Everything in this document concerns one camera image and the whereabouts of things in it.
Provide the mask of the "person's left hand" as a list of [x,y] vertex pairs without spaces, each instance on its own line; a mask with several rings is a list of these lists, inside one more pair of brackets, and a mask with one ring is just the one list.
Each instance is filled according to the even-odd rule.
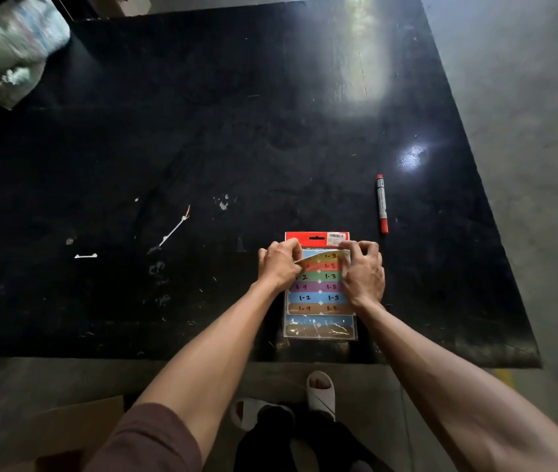
[[289,242],[299,242],[290,238],[283,242],[273,242],[267,248],[258,250],[257,285],[274,294],[288,289],[300,274],[302,268],[291,258]]

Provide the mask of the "person's right hand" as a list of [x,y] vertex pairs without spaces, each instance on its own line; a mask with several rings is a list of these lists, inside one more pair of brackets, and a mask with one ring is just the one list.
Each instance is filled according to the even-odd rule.
[[357,312],[384,309],[385,271],[377,242],[359,241],[359,259],[340,264],[340,273],[343,294]]

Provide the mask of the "colourful label sticker pack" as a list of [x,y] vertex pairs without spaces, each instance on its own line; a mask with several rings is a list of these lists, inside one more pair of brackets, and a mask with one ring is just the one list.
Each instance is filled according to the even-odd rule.
[[[347,231],[287,231],[302,249],[338,248],[350,239]],[[338,262],[308,262],[284,293],[283,333],[287,338],[355,341],[356,313],[346,300]]]

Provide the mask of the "person's left forearm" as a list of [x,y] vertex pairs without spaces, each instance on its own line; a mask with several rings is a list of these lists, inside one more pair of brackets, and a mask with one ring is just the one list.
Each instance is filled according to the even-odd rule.
[[196,440],[202,464],[241,381],[260,325],[282,290],[270,279],[254,282],[165,365],[134,403],[160,404],[177,414]]

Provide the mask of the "person's right forearm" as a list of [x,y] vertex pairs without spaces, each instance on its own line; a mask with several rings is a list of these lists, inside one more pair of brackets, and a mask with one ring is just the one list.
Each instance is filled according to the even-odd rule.
[[495,376],[355,301],[371,337],[460,472],[558,472],[558,426]]

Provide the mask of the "red marker pen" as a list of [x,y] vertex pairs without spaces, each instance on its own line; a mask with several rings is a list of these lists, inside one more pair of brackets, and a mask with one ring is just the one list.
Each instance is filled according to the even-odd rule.
[[386,212],[385,183],[382,174],[376,176],[377,210],[379,215],[379,230],[382,235],[388,234],[388,218]]

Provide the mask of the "long white paper scrap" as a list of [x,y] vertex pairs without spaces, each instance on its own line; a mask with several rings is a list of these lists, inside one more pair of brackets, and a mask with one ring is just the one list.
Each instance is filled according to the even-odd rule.
[[178,222],[178,224],[173,227],[170,232],[165,235],[164,237],[162,237],[162,240],[159,242],[158,247],[162,247],[166,241],[168,241],[168,239],[174,234],[174,232],[180,228],[180,226],[189,219],[189,214],[190,214],[190,209],[191,209],[191,205],[188,205],[187,210],[185,212],[184,215],[181,216],[180,221]]

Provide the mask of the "white right slipper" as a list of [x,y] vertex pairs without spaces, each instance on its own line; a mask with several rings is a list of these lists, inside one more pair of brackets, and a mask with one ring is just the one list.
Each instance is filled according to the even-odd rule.
[[336,421],[336,391],[331,377],[322,371],[311,372],[306,379],[309,412]]

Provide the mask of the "white slipper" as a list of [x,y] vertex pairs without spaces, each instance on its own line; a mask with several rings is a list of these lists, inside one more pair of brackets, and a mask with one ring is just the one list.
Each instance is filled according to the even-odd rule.
[[311,372],[306,379],[309,412],[336,421],[336,391],[331,377],[322,371]]
[[287,411],[292,423],[295,423],[295,414],[288,406],[269,403],[257,398],[238,398],[234,400],[228,409],[228,414],[237,428],[244,432],[250,432],[258,424],[259,414],[267,409]]

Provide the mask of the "white left slipper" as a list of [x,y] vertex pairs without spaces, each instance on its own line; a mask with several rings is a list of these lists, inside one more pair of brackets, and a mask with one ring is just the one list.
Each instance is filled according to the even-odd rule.
[[288,406],[269,403],[257,398],[238,398],[234,400],[228,409],[228,414],[237,428],[244,432],[250,432],[258,424],[259,414],[267,409],[287,411],[292,423],[295,423],[295,414]]

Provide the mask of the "black trousers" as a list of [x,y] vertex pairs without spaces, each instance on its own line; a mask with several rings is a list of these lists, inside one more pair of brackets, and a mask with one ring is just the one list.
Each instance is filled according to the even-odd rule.
[[314,452],[318,472],[394,472],[340,422],[322,412],[267,407],[240,440],[234,472],[298,472],[291,441],[299,439]]

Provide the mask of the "maroon shirt sleeve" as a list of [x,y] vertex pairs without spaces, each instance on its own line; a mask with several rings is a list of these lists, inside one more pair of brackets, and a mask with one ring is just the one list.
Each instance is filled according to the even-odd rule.
[[183,421],[161,404],[133,406],[83,472],[202,472],[200,448]]

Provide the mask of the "brown cardboard box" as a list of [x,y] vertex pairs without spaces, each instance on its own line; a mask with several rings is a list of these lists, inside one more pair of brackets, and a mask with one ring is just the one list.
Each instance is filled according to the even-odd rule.
[[83,472],[124,412],[121,395],[41,412],[9,436],[0,472]]

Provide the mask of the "cardboard box with flap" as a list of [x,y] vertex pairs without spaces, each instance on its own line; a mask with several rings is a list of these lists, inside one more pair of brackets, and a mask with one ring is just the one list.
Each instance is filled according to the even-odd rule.
[[147,15],[152,3],[150,0],[87,0],[99,18],[134,17]]

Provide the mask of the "crumpled clear plastic bag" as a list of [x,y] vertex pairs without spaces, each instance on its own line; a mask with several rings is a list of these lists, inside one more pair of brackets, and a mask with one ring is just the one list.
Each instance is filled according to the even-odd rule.
[[52,0],[0,0],[0,107],[12,110],[38,85],[70,27]]

